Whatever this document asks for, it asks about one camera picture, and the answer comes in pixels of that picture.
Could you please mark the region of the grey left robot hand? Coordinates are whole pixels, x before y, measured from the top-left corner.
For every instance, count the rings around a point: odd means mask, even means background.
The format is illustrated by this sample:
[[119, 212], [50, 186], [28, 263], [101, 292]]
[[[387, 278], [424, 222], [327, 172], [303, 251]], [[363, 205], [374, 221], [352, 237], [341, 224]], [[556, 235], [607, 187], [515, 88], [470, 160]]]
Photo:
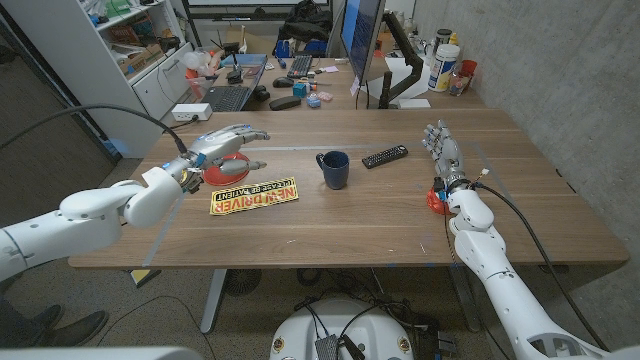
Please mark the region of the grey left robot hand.
[[243, 144], [253, 140], [269, 140], [266, 131], [254, 129], [248, 124], [236, 124], [211, 131], [198, 137], [187, 151], [162, 168], [190, 193], [199, 190], [204, 182], [202, 173], [216, 167], [222, 174], [236, 175], [250, 170], [264, 168], [263, 161], [225, 159], [237, 153]]

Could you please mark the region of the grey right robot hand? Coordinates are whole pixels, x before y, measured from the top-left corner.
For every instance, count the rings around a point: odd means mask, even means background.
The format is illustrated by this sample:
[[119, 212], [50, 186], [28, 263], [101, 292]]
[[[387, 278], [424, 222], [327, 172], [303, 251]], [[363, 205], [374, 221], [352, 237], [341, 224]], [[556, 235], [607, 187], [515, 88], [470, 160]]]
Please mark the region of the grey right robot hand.
[[469, 184], [464, 172], [464, 157], [445, 122], [429, 124], [424, 130], [423, 145], [431, 154], [436, 174], [444, 180], [448, 191]]

